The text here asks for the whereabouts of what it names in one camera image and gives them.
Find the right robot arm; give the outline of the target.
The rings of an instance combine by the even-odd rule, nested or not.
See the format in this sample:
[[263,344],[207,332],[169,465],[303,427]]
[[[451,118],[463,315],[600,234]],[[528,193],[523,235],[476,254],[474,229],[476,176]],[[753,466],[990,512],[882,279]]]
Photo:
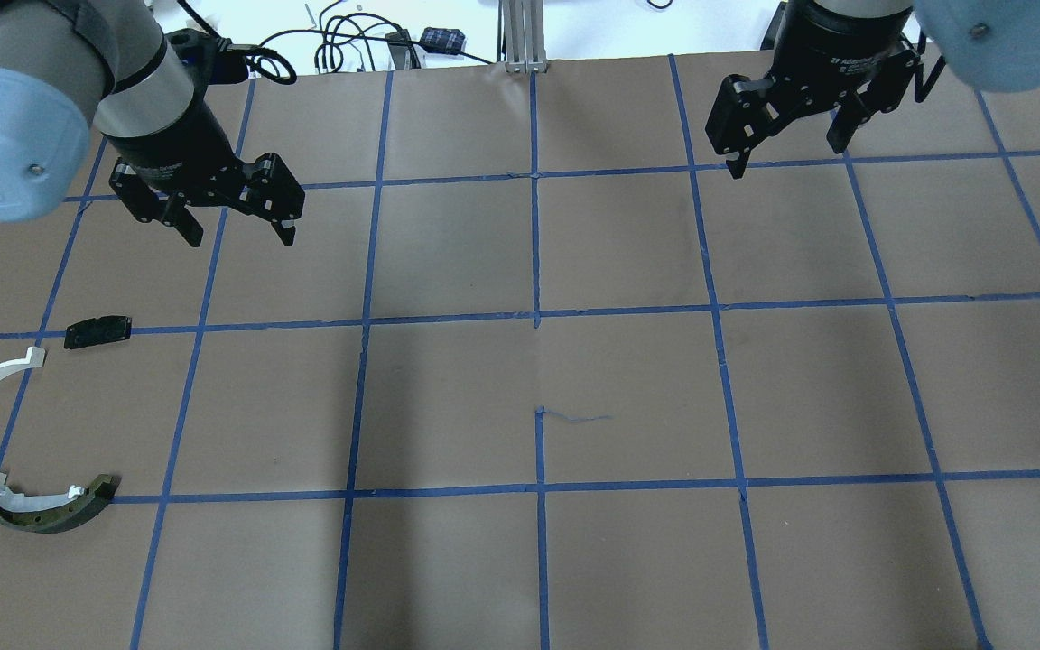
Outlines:
[[722,80],[705,133],[736,180],[769,137],[833,114],[843,153],[872,116],[924,102],[946,71],[977,90],[1040,87],[1040,1],[787,1],[764,77]]

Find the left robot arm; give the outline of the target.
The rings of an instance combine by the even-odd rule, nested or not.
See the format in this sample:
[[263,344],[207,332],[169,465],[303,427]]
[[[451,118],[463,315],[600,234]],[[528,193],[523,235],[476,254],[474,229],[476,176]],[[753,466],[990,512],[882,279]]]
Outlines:
[[110,189],[136,222],[201,244],[191,209],[267,222],[291,246],[305,192],[277,153],[240,160],[206,94],[256,71],[296,74],[272,49],[205,23],[165,32],[141,1],[0,1],[0,222],[63,202],[90,132],[116,151]]

